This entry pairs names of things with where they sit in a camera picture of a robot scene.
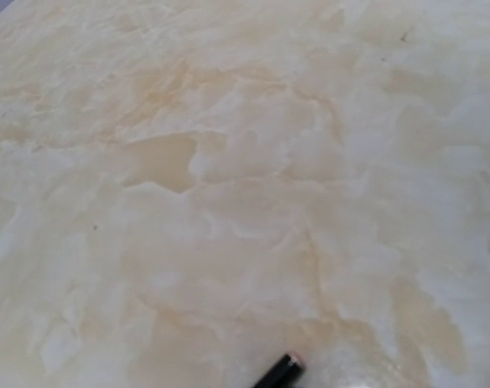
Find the small black ear tip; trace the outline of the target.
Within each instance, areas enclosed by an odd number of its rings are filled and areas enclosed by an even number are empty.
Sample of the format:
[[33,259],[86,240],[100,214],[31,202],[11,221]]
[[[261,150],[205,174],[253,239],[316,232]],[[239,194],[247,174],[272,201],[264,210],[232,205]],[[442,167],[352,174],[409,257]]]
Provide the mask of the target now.
[[293,352],[283,355],[252,387],[285,388],[294,384],[306,372],[306,363]]

